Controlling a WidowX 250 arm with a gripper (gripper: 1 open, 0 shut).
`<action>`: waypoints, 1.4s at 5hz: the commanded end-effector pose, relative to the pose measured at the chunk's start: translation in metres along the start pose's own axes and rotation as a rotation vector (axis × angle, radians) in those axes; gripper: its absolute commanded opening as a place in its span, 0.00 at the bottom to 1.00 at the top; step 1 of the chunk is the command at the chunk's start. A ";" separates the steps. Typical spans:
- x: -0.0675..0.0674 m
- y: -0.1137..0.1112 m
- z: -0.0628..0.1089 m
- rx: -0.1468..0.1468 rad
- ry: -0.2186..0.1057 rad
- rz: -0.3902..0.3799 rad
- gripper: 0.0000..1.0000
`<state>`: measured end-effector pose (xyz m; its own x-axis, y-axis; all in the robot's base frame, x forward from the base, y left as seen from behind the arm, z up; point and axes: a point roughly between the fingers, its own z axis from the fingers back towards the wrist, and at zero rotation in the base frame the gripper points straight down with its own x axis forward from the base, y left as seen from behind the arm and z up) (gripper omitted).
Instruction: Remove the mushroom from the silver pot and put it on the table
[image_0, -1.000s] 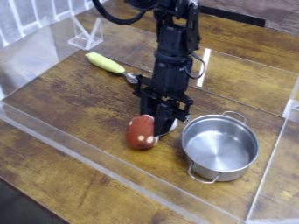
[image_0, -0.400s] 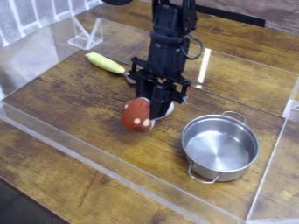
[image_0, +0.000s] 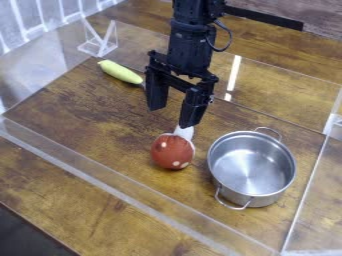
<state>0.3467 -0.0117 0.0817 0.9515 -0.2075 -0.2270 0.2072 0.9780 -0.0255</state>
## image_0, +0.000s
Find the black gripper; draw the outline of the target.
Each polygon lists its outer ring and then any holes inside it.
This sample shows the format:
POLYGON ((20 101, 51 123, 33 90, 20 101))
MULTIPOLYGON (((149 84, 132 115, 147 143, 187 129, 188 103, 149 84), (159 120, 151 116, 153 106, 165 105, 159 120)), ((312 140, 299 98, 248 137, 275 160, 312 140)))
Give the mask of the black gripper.
POLYGON ((181 103, 179 126, 187 128, 200 123, 208 105, 213 101, 213 85, 217 77, 208 71, 216 28, 211 24, 192 24, 171 20, 171 33, 167 53, 148 52, 149 63, 145 67, 145 96, 151 111, 167 105, 168 87, 185 96, 181 103), (179 78, 199 78, 192 86, 179 78))

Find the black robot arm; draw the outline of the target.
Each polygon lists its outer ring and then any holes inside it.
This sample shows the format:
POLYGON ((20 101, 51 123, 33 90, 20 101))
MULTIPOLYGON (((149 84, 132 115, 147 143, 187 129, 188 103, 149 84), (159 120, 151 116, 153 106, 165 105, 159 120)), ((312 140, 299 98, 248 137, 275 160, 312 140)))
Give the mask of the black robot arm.
POLYGON ((223 0, 172 0, 173 16, 167 54, 148 52, 145 96, 151 111, 167 105, 168 88, 185 94, 179 126, 195 126, 212 102, 213 85, 219 78, 208 71, 223 0))

